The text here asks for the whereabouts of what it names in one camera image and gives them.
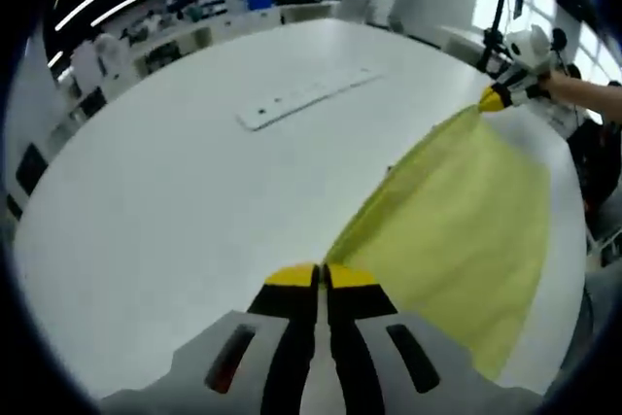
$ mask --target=window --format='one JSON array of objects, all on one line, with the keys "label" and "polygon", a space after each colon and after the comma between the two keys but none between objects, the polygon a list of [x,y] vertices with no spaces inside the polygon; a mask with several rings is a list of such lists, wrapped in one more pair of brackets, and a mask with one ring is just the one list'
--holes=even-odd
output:
[{"label": "window", "polygon": [[[599,39],[592,28],[587,24],[581,24],[579,33],[579,47],[574,56],[574,65],[581,72],[581,78],[586,82],[597,85],[608,85],[610,81],[622,82],[620,65]],[[596,112],[587,111],[596,123],[603,123],[603,118]]]},{"label": "window", "polygon": [[[515,3],[516,0],[504,1],[499,23],[501,33],[505,34],[537,24],[550,36],[553,29],[553,19],[557,11],[555,0],[524,0],[523,14],[517,19],[513,19]],[[480,29],[490,28],[495,19],[496,9],[497,0],[475,0],[471,23]]]}]

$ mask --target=white table surface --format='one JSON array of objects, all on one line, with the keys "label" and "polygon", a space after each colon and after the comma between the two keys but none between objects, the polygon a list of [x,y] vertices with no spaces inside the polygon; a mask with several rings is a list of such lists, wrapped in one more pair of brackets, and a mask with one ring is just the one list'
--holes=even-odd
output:
[{"label": "white table surface", "polygon": [[[327,67],[385,78],[259,131],[236,109]],[[264,278],[320,261],[399,158],[489,82],[415,41],[322,19],[217,45],[165,67],[69,141],[15,241],[27,305],[94,397],[141,388],[173,351]],[[491,118],[551,168],[548,258],[500,383],[543,392],[566,353],[585,268],[582,204],[566,143],[527,109]]]}]

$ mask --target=office desk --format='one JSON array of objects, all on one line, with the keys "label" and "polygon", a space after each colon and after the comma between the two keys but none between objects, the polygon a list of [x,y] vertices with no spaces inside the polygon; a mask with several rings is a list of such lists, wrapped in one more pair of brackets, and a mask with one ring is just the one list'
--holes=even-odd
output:
[{"label": "office desk", "polygon": [[[236,120],[274,89],[361,64],[384,78],[258,132]],[[175,349],[245,310],[271,272],[320,261],[387,167],[488,83],[432,48],[334,19],[178,60],[91,119],[33,192],[15,254],[36,323],[93,396],[145,386]],[[581,301],[580,191],[544,122],[522,108],[491,121],[551,170],[548,258],[500,378],[543,392]]]}]

